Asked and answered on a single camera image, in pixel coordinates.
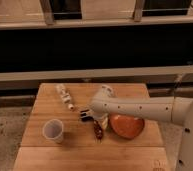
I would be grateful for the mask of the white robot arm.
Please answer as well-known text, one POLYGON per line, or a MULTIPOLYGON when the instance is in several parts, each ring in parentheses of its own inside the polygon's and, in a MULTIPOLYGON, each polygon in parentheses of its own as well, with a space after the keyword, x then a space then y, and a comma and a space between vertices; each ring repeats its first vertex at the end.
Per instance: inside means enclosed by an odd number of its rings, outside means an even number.
POLYGON ((118 98, 110 86, 102 85, 89 103, 93 117, 117 113, 183 127, 175 171, 193 171, 193 98, 118 98))

